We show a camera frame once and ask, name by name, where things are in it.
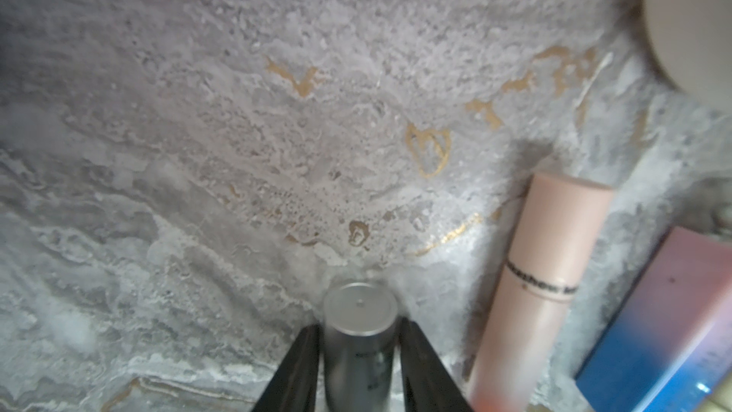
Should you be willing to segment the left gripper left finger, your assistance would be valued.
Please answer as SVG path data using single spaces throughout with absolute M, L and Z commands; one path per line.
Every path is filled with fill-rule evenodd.
M 321 326 L 302 328 L 253 412 L 314 412 L 320 361 Z

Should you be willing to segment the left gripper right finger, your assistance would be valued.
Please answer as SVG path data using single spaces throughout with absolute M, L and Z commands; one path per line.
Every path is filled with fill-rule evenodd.
M 406 412 L 472 411 L 416 322 L 400 320 L 398 342 Z

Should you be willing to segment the silver lipstick tube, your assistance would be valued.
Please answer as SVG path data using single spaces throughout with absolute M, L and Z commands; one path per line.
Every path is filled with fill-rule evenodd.
M 389 408 L 398 302 L 387 288 L 351 282 L 328 291 L 323 307 L 323 360 L 331 411 Z

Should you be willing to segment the pink frosted lipstick tube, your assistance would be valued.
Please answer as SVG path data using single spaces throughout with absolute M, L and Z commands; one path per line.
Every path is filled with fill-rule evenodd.
M 470 374 L 474 410 L 530 403 L 613 196 L 593 181 L 533 175 Z

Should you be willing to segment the white storage box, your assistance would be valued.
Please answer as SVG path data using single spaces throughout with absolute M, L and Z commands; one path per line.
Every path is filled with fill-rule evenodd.
M 668 79 L 731 112 L 731 0 L 642 0 L 647 36 Z

